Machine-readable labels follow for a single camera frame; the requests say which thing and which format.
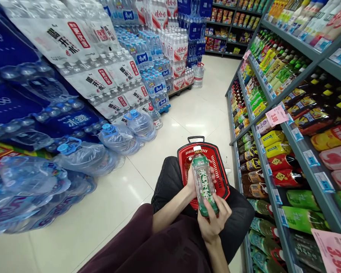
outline tiled floor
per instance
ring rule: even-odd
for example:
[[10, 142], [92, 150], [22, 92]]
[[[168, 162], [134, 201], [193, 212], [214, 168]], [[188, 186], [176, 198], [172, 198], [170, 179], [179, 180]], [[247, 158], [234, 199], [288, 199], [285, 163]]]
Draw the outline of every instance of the tiled floor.
[[[203, 87], [171, 98], [169, 113], [155, 140], [124, 166], [98, 180], [97, 190], [43, 229], [0, 236], [0, 273], [74, 273], [121, 230], [135, 210], [149, 203], [163, 159], [177, 155], [187, 137], [202, 135], [218, 146], [225, 167], [232, 168], [225, 96], [238, 60], [204, 56]], [[234, 185], [233, 176], [229, 182]], [[244, 270], [241, 253], [230, 264]]]

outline red shopping basket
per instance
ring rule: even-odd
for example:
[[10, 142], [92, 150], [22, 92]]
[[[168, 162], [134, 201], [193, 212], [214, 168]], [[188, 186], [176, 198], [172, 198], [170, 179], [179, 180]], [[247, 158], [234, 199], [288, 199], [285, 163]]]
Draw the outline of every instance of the red shopping basket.
[[[191, 143], [190, 140], [194, 138], [202, 138], [203, 141]], [[193, 152], [194, 146], [201, 146], [202, 153], [207, 157], [208, 161], [210, 162], [210, 166], [213, 167], [215, 170], [216, 181], [217, 181], [217, 183], [215, 184], [216, 194], [219, 197], [226, 199], [230, 195], [230, 190], [228, 187], [229, 183], [227, 180], [224, 165], [221, 160], [219, 148], [217, 148], [216, 145], [205, 142], [204, 136], [189, 137], [188, 144], [179, 148], [177, 151], [178, 162], [179, 162], [179, 166], [181, 168], [181, 173], [182, 173], [183, 185], [185, 186], [187, 184], [187, 178], [188, 178], [188, 170], [185, 169], [186, 158], [194, 154]], [[195, 210], [198, 209], [197, 198], [191, 201], [191, 206]]]

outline person's left hand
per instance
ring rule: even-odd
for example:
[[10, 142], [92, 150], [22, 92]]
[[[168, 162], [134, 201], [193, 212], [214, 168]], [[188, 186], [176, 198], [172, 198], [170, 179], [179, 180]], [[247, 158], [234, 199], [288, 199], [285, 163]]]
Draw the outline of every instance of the person's left hand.
[[[216, 184], [216, 175], [215, 175], [215, 170], [210, 166], [210, 173], [211, 173], [211, 180], [214, 184]], [[197, 197], [196, 193], [196, 184], [194, 182], [194, 177], [193, 177], [193, 167], [192, 165], [190, 166], [188, 170], [188, 179], [187, 179], [187, 185], [186, 187], [192, 192], [192, 198]]]

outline black pants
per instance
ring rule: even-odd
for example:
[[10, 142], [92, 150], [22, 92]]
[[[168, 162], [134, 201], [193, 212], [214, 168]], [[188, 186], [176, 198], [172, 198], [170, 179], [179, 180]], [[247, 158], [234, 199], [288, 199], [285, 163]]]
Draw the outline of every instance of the black pants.
[[[152, 205], [154, 213], [165, 206], [183, 188], [181, 169], [176, 157], [164, 159], [161, 173], [156, 183]], [[232, 214], [220, 233], [222, 248], [229, 264], [242, 244], [254, 218], [255, 211], [246, 198], [230, 186], [230, 195], [226, 199]], [[190, 204], [182, 214], [197, 219], [197, 211]]]

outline pink price tag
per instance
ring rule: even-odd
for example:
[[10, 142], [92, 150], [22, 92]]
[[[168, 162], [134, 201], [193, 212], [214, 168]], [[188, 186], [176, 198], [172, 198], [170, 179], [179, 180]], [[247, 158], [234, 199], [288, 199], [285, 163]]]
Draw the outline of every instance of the pink price tag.
[[246, 59], [249, 57], [250, 53], [251, 53], [251, 51], [250, 51], [250, 49], [249, 49], [247, 52], [245, 52], [245, 54], [244, 54], [244, 56], [243, 56], [242, 58], [243, 58], [244, 60], [246, 60]]
[[341, 273], [341, 234], [311, 229], [327, 273]]
[[271, 127], [289, 120], [285, 110], [280, 105], [267, 112], [266, 118], [268, 119]]

